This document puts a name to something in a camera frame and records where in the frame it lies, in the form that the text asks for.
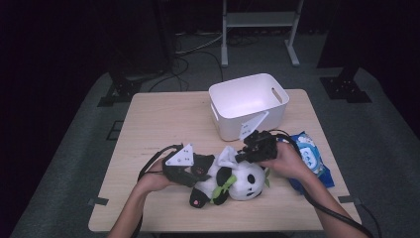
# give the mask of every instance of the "basket handle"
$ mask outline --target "basket handle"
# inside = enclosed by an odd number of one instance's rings
[[[219,121],[219,116],[217,115],[217,111],[216,111],[216,108],[214,108],[213,103],[211,103],[210,106],[211,106],[211,109],[213,110],[214,117],[216,118],[216,121]]]
[[[272,87],[271,92],[272,94],[274,94],[275,98],[277,98],[277,100],[282,104],[283,98],[281,98],[280,94],[275,90],[275,88]]]

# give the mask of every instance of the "panda plush toy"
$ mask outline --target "panda plush toy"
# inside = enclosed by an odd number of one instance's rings
[[[220,155],[194,160],[191,172],[197,177],[210,178],[194,186],[189,199],[191,206],[202,208],[208,202],[220,205],[228,197],[250,200],[263,192],[264,169],[247,161],[237,163],[236,155],[235,149],[228,146]]]

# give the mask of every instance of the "shelf leg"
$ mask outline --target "shelf leg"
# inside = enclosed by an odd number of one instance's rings
[[[284,41],[293,66],[300,66],[299,59],[297,58],[296,52],[294,51],[294,48],[293,48],[293,42],[294,42],[294,37],[296,36],[297,25],[299,24],[303,2],[304,0],[300,0],[297,5],[296,13],[294,14],[294,19],[293,19],[293,25],[291,27],[290,38],[289,40]]]
[[[221,65],[222,67],[227,67],[228,66],[228,45],[226,43],[226,38],[227,38],[227,4],[226,4],[227,0],[223,0],[223,26],[222,26],[222,62]]]

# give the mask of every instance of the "gray carpet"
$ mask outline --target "gray carpet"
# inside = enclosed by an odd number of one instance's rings
[[[296,53],[301,66],[293,67],[284,47],[285,36],[259,37],[246,47],[229,48],[225,80],[266,72],[284,88],[308,92],[328,142],[353,197],[371,210],[382,237],[417,237],[420,232],[420,142],[381,90],[378,81],[362,68],[355,81],[372,103],[350,104],[331,100],[319,77],[335,76],[340,68],[316,68],[326,36],[298,35]],[[179,38],[183,50],[209,41],[209,38]],[[205,50],[220,59],[220,48]],[[154,91],[208,90],[222,80],[213,57],[197,53],[182,57],[188,69],[166,80]],[[177,60],[173,71],[180,72],[185,61]],[[147,92],[159,79],[144,83]],[[63,138],[54,158],[12,237],[104,237],[89,231],[87,224],[111,159],[116,141],[106,140],[117,120],[124,120],[129,103],[97,107],[112,84],[108,73],[98,78]],[[358,207],[363,224],[377,237],[368,214]],[[286,232],[291,237],[324,237],[322,232]]]

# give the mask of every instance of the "wooden table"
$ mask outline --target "wooden table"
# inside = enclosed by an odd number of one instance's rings
[[[308,133],[331,170],[338,199],[349,195],[343,177],[322,131],[308,95],[301,89],[286,90],[290,97],[279,129],[289,134]],[[139,93],[132,100],[108,171],[98,197],[109,199],[95,204],[89,221],[92,231],[109,231],[146,162],[166,146],[192,143],[201,155],[219,154],[230,145],[240,150],[241,141],[222,141],[211,117],[210,96],[202,92]],[[314,208],[298,194],[287,179],[275,173],[270,187],[248,201],[228,199],[217,206],[197,209],[189,205],[191,188],[171,186],[151,193],[144,210],[145,232],[225,232],[322,230]],[[353,203],[343,203],[360,222]]]

